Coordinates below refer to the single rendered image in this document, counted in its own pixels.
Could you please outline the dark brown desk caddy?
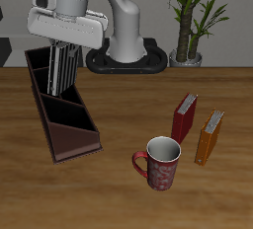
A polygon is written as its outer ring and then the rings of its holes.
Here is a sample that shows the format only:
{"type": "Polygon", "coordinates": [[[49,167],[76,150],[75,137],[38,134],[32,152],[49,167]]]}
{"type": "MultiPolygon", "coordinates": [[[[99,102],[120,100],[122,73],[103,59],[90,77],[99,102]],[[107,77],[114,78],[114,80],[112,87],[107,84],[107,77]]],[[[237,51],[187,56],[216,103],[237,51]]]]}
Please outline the dark brown desk caddy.
{"type": "Polygon", "coordinates": [[[103,150],[100,133],[74,85],[58,97],[48,95],[50,48],[25,52],[32,91],[53,164],[103,150]]]}

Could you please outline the orange book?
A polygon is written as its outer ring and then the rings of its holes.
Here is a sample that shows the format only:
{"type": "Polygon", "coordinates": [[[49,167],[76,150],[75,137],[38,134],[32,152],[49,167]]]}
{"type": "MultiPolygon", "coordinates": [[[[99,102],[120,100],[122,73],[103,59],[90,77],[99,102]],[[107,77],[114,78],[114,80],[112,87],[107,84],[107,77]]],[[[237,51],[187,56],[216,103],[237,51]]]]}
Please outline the orange book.
{"type": "Polygon", "coordinates": [[[213,110],[201,130],[195,163],[203,166],[214,149],[219,135],[224,112],[213,110]]]}

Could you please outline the green pot plant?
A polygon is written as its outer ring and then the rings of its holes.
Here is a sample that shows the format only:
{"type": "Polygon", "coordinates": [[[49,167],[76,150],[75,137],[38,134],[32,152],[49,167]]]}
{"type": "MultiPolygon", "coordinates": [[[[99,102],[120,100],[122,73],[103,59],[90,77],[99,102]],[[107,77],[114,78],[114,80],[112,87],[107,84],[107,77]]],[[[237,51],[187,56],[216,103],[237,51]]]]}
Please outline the green pot plant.
{"type": "Polygon", "coordinates": [[[198,52],[199,40],[211,36],[210,28],[215,24],[227,21],[223,17],[226,4],[220,6],[213,14],[211,10],[216,0],[203,3],[203,0],[175,0],[178,8],[173,6],[179,23],[177,48],[169,54],[170,67],[200,67],[203,61],[198,52]]]}

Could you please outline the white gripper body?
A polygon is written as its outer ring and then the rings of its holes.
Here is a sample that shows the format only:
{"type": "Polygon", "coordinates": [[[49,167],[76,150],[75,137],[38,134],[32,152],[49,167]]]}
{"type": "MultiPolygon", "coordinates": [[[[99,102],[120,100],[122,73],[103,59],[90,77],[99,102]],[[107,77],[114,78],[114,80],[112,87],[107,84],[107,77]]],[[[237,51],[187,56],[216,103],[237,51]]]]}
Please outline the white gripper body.
{"type": "Polygon", "coordinates": [[[53,11],[39,7],[33,7],[28,17],[28,31],[32,35],[95,49],[103,45],[107,27],[108,18],[90,10],[85,17],[77,17],[74,22],[60,20],[53,11]]]}

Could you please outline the red patterned mug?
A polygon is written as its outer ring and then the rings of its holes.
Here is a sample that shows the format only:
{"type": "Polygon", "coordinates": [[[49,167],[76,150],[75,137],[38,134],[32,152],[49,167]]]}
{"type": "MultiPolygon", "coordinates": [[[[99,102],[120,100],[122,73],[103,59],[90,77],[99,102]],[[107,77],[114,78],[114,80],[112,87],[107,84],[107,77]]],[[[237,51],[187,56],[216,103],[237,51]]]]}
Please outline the red patterned mug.
{"type": "Polygon", "coordinates": [[[170,137],[158,136],[152,138],[145,151],[137,151],[132,155],[133,167],[147,179],[149,186],[156,191],[166,191],[171,188],[176,173],[181,147],[170,137]],[[137,164],[138,158],[147,162],[147,170],[142,170],[137,164]]]}

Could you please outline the black white striped book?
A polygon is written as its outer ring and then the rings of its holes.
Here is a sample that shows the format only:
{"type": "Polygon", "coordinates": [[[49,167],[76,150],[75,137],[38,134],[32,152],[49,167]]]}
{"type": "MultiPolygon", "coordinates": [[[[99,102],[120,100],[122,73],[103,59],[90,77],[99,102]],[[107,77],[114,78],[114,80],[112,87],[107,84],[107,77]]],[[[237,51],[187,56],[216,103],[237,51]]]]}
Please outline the black white striped book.
{"type": "Polygon", "coordinates": [[[59,96],[76,82],[81,46],[61,40],[50,40],[47,93],[59,96]]]}

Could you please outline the dark red book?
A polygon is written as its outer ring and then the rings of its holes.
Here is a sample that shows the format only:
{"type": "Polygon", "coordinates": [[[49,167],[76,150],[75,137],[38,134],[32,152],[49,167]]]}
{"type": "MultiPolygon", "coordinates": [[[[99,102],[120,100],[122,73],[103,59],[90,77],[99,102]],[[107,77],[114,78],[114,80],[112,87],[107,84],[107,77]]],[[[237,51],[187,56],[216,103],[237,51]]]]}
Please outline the dark red book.
{"type": "Polygon", "coordinates": [[[193,125],[198,96],[188,93],[174,111],[171,137],[182,143],[193,125]]]}

